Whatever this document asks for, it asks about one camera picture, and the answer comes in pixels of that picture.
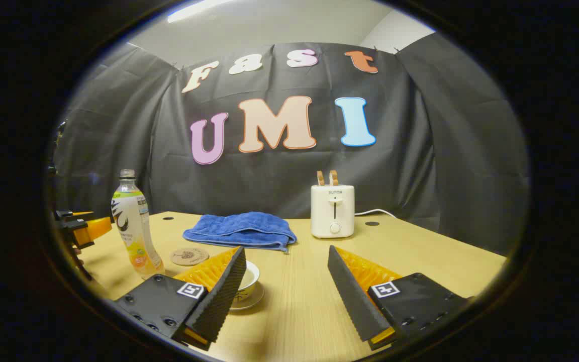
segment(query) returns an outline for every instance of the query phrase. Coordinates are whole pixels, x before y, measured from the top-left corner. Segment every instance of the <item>plastic bottle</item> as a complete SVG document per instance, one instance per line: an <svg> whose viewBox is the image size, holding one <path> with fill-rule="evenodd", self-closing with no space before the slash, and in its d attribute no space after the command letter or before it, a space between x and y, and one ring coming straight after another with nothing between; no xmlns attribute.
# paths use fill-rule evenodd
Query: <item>plastic bottle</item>
<svg viewBox="0 0 579 362"><path fill-rule="evenodd" d="M161 257L151 243L149 206L135 186L135 171L120 170L120 186L113 193L111 213L129 253L129 260L142 279L165 271Z"/></svg>

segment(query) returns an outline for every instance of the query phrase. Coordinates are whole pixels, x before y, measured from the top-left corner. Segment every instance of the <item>white toaster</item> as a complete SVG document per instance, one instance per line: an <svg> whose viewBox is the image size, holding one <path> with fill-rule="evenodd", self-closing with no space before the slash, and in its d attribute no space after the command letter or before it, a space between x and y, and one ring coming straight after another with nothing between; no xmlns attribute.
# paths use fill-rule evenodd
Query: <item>white toaster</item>
<svg viewBox="0 0 579 362"><path fill-rule="evenodd" d="M345 238L354 233L354 186L339 185L336 171L330 171L330 184L312 186L310 223L317 238Z"/></svg>

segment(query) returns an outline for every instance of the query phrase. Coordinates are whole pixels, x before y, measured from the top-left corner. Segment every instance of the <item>blue towel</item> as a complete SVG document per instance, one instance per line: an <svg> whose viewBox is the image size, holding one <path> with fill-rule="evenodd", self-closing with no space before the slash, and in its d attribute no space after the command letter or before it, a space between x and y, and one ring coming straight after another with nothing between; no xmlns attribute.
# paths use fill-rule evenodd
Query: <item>blue towel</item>
<svg viewBox="0 0 579 362"><path fill-rule="evenodd" d="M251 212L231 216L202 215L193 229L182 236L198 243L220 246L243 245L252 249L283 250L296 241L287 221L274 215Z"/></svg>

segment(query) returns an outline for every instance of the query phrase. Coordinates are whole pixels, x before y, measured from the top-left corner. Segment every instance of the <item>power cord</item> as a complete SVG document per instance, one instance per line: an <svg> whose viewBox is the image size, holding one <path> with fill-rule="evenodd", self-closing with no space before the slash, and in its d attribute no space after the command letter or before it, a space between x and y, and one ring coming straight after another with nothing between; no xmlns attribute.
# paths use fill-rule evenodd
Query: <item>power cord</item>
<svg viewBox="0 0 579 362"><path fill-rule="evenodd" d="M382 212L382 213L385 213L385 214L388 214L388 215L392 216L393 218L397 218L397 216L389 213L389 212L386 211L386 210L382 210L382 209L372 209L372 210L368 210L368 211L363 211L363 213L355 213L354 215L355 215L355 216L356 216L356 215L365 215L365 214L369 214L369 213L374 213L375 211L380 211L380 212Z"/></svg>

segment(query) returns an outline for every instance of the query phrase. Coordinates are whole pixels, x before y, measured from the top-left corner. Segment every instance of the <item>ceiling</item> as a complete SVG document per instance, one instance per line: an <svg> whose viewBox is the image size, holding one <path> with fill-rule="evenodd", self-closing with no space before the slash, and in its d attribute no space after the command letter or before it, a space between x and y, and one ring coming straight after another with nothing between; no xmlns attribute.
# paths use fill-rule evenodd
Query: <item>ceiling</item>
<svg viewBox="0 0 579 362"><path fill-rule="evenodd" d="M391 10L372 0L232 0L171 24L156 19L127 41L182 68L251 46L359 45Z"/></svg>

